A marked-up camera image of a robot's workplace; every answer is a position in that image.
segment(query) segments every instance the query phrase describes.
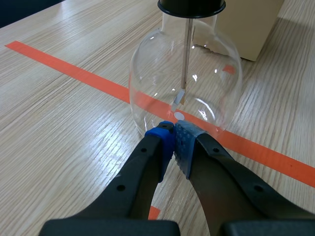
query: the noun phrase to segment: glass flask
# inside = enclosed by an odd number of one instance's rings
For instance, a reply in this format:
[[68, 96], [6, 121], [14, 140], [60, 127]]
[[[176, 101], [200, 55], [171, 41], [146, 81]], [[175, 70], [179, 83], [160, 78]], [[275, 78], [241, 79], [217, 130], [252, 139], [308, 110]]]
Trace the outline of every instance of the glass flask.
[[235, 46], [216, 32], [216, 18], [163, 13], [162, 27], [135, 50], [129, 96], [142, 135], [163, 120], [185, 119], [216, 138], [231, 122], [241, 93], [241, 61]]

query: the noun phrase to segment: cardboard box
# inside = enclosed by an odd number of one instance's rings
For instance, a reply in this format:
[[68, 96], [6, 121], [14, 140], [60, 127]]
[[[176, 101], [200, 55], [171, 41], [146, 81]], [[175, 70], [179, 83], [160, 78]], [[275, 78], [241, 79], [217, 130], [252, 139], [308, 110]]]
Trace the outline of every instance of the cardboard box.
[[[272, 29], [284, 0], [225, 0], [226, 8], [218, 14], [216, 29], [236, 46], [240, 56], [257, 57]], [[202, 29], [195, 30], [196, 39]]]

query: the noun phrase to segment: wood grain surface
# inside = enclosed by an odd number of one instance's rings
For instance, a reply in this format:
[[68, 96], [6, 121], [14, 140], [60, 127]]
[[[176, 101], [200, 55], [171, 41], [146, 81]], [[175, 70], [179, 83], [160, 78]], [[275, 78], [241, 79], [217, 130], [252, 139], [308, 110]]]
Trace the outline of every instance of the wood grain surface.
[[[66, 0], [0, 29], [0, 235], [36, 235], [107, 186], [141, 139], [130, 107], [6, 47], [14, 40], [125, 87], [132, 53], [161, 25], [156, 0]], [[315, 1], [286, 0], [228, 130], [315, 167]], [[231, 152], [315, 212], [312, 187]], [[171, 161], [153, 202], [182, 235], [209, 235], [190, 182]]]

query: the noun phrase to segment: orange tape line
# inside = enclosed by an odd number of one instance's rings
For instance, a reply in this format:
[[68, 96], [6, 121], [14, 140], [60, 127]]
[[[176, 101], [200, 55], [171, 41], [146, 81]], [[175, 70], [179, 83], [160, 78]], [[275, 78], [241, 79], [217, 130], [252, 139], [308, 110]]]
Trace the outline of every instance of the orange tape line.
[[151, 206], [148, 220], [156, 220], [160, 212], [161, 212], [160, 209], [157, 209], [156, 207]]
[[[6, 47], [33, 60], [36, 60], [44, 65], [47, 65], [57, 71], [60, 71], [87, 85], [90, 85], [100, 91], [103, 91], [113, 97], [129, 103], [128, 89], [121, 85], [118, 85], [103, 77], [83, 70], [75, 65], [62, 61], [18, 41], [14, 41], [6, 45]], [[162, 119], [167, 119], [172, 122], [176, 121], [173, 115], [168, 113], [169, 104], [158, 101], [145, 94], [140, 94], [140, 97], [145, 99], [139, 99], [139, 101], [142, 102], [139, 102], [139, 104], [137, 103], [138, 106], [148, 109], [148, 112], [153, 113], [161, 117]], [[197, 124], [200, 128], [207, 130], [210, 134], [214, 134], [216, 129], [214, 125], [211, 125], [204, 120], [201, 120], [182, 111], [181, 113], [184, 114], [186, 120]], [[257, 161], [278, 172], [281, 172], [298, 181], [308, 184], [309, 186], [315, 187], [314, 167], [308, 166], [302, 162], [294, 160], [288, 156], [268, 149], [262, 145], [254, 143], [228, 131], [222, 132], [217, 140], [227, 149], [235, 151], [249, 159]]]

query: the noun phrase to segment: blue gripper pad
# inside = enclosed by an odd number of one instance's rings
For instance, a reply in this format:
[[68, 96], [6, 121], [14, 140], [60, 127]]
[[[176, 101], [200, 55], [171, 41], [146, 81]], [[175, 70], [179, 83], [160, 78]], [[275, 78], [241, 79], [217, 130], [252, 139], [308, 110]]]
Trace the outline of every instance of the blue gripper pad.
[[175, 129], [175, 159], [179, 168], [189, 179], [195, 139], [206, 131], [185, 120], [179, 120], [175, 124]]

